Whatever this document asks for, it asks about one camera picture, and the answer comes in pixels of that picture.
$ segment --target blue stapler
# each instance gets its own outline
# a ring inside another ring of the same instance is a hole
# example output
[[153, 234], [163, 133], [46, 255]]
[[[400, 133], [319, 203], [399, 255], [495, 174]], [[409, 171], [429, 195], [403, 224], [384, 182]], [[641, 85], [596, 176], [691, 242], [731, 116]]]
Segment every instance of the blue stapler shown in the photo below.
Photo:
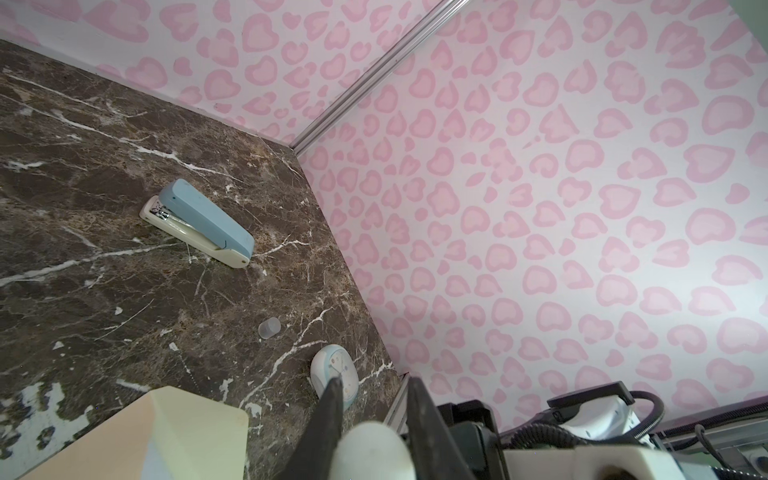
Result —
[[139, 217], [233, 268], [253, 255], [253, 237], [184, 179], [166, 186]]

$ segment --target heart-patterned wall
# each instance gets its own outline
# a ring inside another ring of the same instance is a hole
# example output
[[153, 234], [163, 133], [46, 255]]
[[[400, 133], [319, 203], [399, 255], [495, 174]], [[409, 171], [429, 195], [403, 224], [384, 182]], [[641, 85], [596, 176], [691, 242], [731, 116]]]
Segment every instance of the heart-patterned wall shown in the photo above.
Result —
[[439, 0], [8, 0], [0, 35], [285, 144]]
[[477, 1], [301, 161], [437, 402], [768, 395], [768, 56], [724, 0]]

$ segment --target marble surface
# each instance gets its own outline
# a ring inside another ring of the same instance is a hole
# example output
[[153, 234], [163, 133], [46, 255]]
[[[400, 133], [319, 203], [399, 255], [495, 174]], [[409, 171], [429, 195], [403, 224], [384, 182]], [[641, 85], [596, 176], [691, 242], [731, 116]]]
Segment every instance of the marble surface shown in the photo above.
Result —
[[[272, 478], [327, 343], [362, 382], [346, 427], [383, 419], [399, 379], [291, 151], [9, 43], [0, 65], [0, 478], [165, 385], [245, 409], [244, 478]], [[138, 217], [179, 177], [253, 234], [246, 269]]]

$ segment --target clock face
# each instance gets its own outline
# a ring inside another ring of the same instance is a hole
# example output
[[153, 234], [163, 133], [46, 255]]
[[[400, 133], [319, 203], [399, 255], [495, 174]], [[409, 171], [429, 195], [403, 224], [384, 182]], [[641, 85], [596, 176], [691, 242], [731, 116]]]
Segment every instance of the clock face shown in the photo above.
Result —
[[331, 376], [341, 376], [344, 388], [344, 401], [347, 402], [357, 393], [358, 379], [355, 366], [349, 354], [344, 350], [335, 351], [330, 358]]

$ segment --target alarm clock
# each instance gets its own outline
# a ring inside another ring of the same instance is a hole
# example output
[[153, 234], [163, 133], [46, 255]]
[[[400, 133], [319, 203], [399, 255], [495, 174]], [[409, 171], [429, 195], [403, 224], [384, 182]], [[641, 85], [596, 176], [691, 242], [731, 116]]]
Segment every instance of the alarm clock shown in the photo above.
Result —
[[355, 363], [341, 345], [326, 345], [312, 359], [310, 367], [310, 380], [318, 398], [323, 396], [328, 382], [335, 376], [341, 377], [346, 411], [355, 401], [359, 387]]

